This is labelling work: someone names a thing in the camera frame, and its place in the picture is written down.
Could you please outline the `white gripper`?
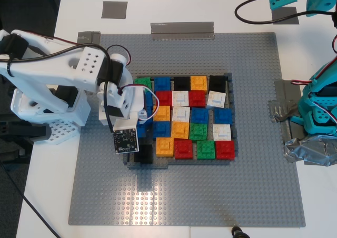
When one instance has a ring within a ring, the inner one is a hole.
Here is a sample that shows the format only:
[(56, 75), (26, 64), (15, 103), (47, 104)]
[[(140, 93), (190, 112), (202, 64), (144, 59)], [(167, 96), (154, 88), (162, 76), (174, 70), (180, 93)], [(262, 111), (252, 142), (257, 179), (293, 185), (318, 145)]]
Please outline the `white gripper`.
[(107, 112), (111, 124), (118, 125), (122, 121), (146, 121), (147, 111), (144, 109), (144, 90), (140, 86), (129, 86), (122, 90), (112, 82), (108, 82), (106, 100)]

